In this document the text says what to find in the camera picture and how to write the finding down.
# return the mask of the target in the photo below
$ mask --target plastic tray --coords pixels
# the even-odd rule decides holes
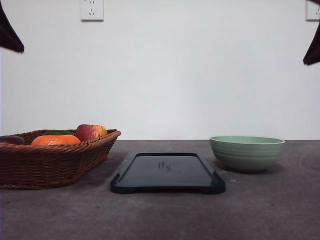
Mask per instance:
[[[110,183],[119,194],[136,191],[201,191],[219,194],[225,182],[194,152],[140,152],[127,160]]]

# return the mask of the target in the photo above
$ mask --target gray table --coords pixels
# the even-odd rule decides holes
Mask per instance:
[[[226,192],[116,194],[109,184],[131,152],[198,152]],[[287,141],[259,174],[221,168],[207,140],[118,140],[108,160],[72,186],[1,189],[3,240],[318,240],[320,141]]]

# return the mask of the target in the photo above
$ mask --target brown wicker basket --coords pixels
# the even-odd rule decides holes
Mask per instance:
[[[107,136],[79,144],[29,145],[46,131],[15,134],[24,138],[26,145],[0,145],[0,188],[39,190],[72,185],[106,160],[121,134],[112,129]]]

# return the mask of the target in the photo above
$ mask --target tangerine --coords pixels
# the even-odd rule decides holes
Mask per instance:
[[[42,135],[36,137],[31,145],[79,144],[80,140],[73,135]]]

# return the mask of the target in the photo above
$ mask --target apple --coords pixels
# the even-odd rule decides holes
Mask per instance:
[[[81,142],[91,141],[107,135],[107,130],[102,125],[81,124],[75,130],[75,136]]]
[[[0,136],[0,145],[1,144],[15,144],[15,145],[25,145],[26,141],[15,135]]]

